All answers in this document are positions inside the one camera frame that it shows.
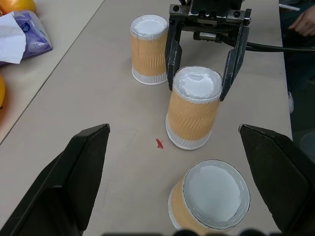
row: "red mark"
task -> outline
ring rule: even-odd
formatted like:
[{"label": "red mark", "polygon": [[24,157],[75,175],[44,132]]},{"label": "red mark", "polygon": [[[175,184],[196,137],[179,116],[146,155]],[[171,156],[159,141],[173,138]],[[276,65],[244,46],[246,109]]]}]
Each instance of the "red mark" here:
[{"label": "red mark", "polygon": [[157,147],[160,148],[160,149],[163,149],[164,148],[163,145],[162,145],[163,140],[161,142],[159,139],[156,139],[156,141],[157,141]]}]

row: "dark clothing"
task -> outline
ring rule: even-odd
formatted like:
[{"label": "dark clothing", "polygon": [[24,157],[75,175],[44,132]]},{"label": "dark clothing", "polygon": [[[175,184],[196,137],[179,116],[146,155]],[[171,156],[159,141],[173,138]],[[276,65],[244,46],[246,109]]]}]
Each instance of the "dark clothing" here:
[{"label": "dark clothing", "polygon": [[[315,47],[315,36],[303,37],[293,30],[288,30],[300,14],[313,6],[315,2],[299,2],[292,6],[300,11],[280,14],[281,32],[284,47]],[[307,80],[315,77],[315,53],[284,53],[286,80],[289,91],[295,91]]]}]

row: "black cable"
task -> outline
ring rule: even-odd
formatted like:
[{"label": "black cable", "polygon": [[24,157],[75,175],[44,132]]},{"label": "black cable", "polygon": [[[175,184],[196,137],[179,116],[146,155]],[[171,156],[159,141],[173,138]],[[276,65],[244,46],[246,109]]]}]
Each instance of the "black cable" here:
[{"label": "black cable", "polygon": [[[222,41],[232,47],[235,47],[236,40],[228,37],[224,37]],[[270,45],[263,45],[257,43],[247,42],[247,51],[254,52],[296,52],[296,53],[314,53],[315,48],[286,48],[286,47],[277,47]]]}]

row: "person's hand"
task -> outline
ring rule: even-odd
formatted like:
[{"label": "person's hand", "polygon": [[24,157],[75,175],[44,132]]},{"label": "person's hand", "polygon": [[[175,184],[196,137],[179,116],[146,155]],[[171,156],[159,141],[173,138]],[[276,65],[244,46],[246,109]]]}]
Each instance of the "person's hand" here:
[{"label": "person's hand", "polygon": [[311,6],[304,11],[299,18],[289,27],[289,30],[295,30],[304,37],[315,35],[315,6]]}]

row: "beige table surface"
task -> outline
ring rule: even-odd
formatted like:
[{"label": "beige table surface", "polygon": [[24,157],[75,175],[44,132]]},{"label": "beige table surface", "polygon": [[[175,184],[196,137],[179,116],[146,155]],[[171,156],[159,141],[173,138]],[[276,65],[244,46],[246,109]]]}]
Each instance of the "beige table surface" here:
[{"label": "beige table surface", "polygon": [[0,143],[104,0],[34,0],[53,50],[0,68],[6,96],[0,111]]},{"label": "beige table surface", "polygon": [[[195,151],[175,147],[165,131],[171,92],[167,83],[145,86],[131,75],[129,25],[137,16],[168,18],[174,0],[107,0],[99,8],[35,99],[0,145],[0,226],[39,172],[82,129],[109,123],[104,172],[86,236],[103,232],[175,231],[167,211],[173,186],[204,159],[229,162],[244,176],[251,208],[230,234],[246,228],[275,232],[251,176],[238,127],[242,123],[291,137],[284,59],[280,53],[247,52],[220,110],[208,143]],[[248,0],[250,41],[281,45],[278,2]],[[182,66],[223,72],[229,46],[182,34]],[[156,138],[163,140],[158,149]]]}]

